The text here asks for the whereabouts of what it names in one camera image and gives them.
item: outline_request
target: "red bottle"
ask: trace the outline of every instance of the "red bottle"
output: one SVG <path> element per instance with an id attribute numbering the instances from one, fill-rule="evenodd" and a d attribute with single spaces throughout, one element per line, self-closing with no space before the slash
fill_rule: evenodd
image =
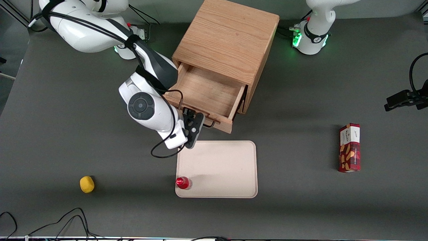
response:
<path id="1" fill-rule="evenodd" d="M 187 177 L 180 177 L 177 178 L 177 180 L 175 181 L 175 184 L 184 190 L 189 190 L 192 187 L 192 181 L 187 178 Z"/>

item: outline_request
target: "red snack box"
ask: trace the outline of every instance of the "red snack box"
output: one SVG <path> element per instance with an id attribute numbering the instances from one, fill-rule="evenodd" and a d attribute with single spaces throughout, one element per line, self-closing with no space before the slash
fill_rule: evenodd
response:
<path id="1" fill-rule="evenodd" d="M 339 172 L 360 170 L 360 125 L 349 123 L 340 129 Z"/>

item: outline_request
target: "circular button panel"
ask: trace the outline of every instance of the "circular button panel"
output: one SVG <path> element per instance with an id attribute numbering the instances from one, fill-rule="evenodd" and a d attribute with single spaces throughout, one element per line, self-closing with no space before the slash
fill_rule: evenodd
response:
<path id="1" fill-rule="evenodd" d="M 128 110 L 135 119 L 145 121 L 155 114 L 155 103 L 148 93 L 140 92 L 131 97 Z"/>

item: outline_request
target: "green indicator light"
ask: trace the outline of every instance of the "green indicator light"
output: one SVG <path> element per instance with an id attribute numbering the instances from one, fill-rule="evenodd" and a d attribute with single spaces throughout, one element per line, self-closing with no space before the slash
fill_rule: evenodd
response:
<path id="1" fill-rule="evenodd" d="M 322 46 L 323 46 L 323 47 L 324 47 L 324 46 L 325 46 L 325 44 L 327 43 L 327 39 L 328 39 L 328 34 L 327 34 L 327 36 L 325 37 L 324 43 L 322 44 Z"/>
<path id="2" fill-rule="evenodd" d="M 299 33 L 298 35 L 296 35 L 293 39 L 293 46 L 297 47 L 299 46 L 300 40 L 302 39 L 302 34 Z"/>

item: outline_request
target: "black mount bracket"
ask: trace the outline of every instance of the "black mount bracket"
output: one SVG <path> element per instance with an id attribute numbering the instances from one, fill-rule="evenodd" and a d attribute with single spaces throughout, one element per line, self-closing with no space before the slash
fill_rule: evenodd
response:
<path id="1" fill-rule="evenodd" d="M 391 111 L 398 107 L 416 105 L 418 110 L 428 107 L 428 79 L 418 93 L 403 90 L 386 99 L 385 111 Z"/>
<path id="2" fill-rule="evenodd" d="M 199 133 L 201 132 L 205 121 L 205 115 L 202 113 L 196 113 L 196 111 L 184 107 L 183 120 L 186 132 L 185 134 L 187 135 L 187 143 L 185 147 L 192 149 L 195 146 Z"/>

